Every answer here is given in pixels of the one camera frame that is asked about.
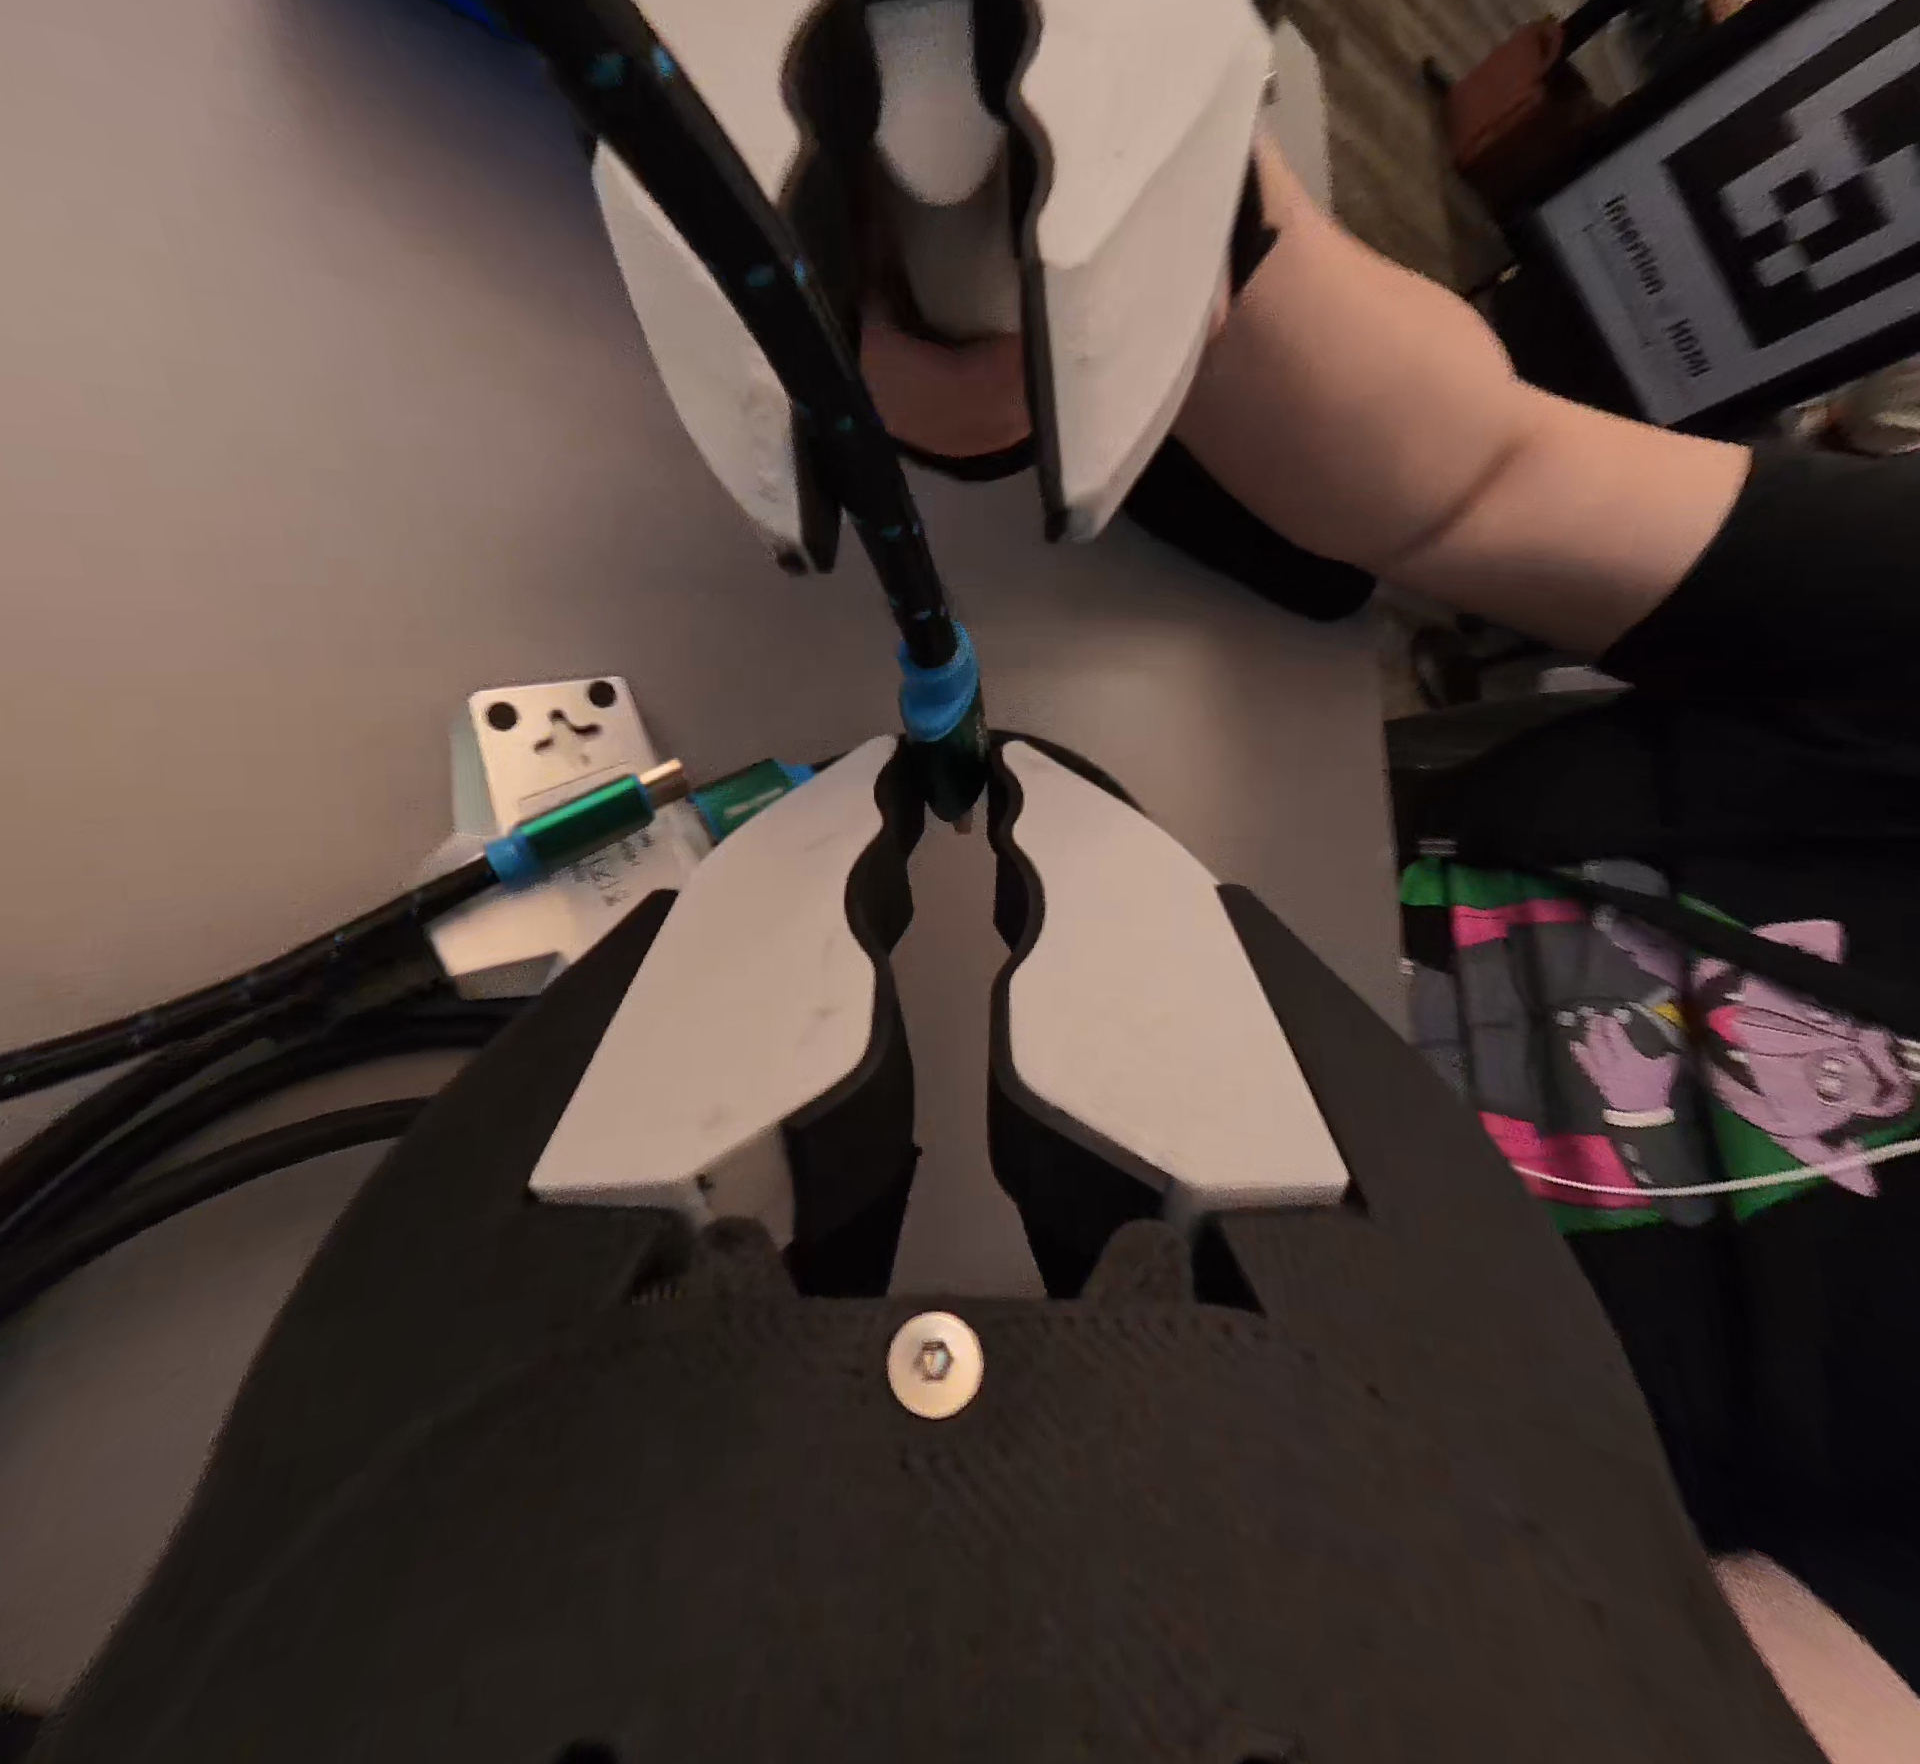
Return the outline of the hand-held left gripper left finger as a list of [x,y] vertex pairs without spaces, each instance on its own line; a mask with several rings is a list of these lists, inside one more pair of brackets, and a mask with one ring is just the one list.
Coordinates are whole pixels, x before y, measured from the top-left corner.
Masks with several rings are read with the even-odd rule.
[[915,1143],[897,738],[733,832],[659,923],[530,1175],[541,1202],[878,1202]]

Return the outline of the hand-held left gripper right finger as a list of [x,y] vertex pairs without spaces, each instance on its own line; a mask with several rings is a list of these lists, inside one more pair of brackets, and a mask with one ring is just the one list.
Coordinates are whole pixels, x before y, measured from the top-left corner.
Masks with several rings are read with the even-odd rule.
[[1014,942],[1014,1094],[1161,1208],[1316,1208],[1346,1162],[1219,893],[1169,831],[1009,742],[1006,839],[1039,927]]

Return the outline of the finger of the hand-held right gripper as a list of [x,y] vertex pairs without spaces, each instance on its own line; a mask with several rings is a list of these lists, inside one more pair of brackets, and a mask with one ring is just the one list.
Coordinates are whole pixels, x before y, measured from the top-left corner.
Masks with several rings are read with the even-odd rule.
[[1253,0],[1020,0],[1022,337],[1047,537],[1108,527],[1213,337],[1267,78]]
[[[835,321],[855,331],[853,189],[867,148],[858,0],[634,0],[799,240]],[[605,148],[591,182],[638,326],[709,472],[782,570],[826,572],[841,513],[815,437],[709,268]]]

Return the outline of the silver hdmi switch hub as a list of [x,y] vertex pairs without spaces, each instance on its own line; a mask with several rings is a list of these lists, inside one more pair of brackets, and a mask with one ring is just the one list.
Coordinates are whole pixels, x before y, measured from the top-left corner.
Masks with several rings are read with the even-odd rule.
[[[528,817],[659,764],[625,680],[597,675],[469,696],[452,730],[452,835],[424,862],[434,880]],[[494,890],[434,923],[434,956],[469,1002],[538,996],[658,892],[681,892],[709,851],[690,804],[538,886]]]

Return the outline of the person's right hand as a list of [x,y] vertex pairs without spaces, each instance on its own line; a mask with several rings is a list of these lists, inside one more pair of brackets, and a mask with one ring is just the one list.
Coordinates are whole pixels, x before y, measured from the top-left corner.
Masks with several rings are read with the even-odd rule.
[[1306,553],[1490,614],[1545,405],[1453,290],[1377,256],[1256,144],[1256,264],[1215,305],[1177,437]]

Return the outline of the black framed marker sign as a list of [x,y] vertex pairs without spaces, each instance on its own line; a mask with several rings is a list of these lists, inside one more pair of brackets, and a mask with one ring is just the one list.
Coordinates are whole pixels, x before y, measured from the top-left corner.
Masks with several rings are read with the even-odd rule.
[[1741,433],[1917,355],[1919,0],[1754,0],[1522,195],[1526,381]]

